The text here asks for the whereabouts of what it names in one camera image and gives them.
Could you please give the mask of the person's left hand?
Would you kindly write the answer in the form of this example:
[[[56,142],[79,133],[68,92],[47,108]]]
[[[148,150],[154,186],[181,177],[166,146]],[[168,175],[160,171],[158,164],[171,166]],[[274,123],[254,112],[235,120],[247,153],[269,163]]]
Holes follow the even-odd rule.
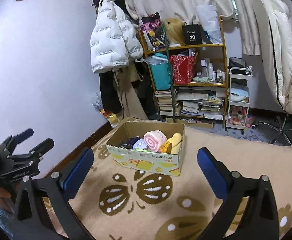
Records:
[[[8,213],[15,211],[15,205],[11,202],[11,194],[3,188],[0,188],[0,208]]]

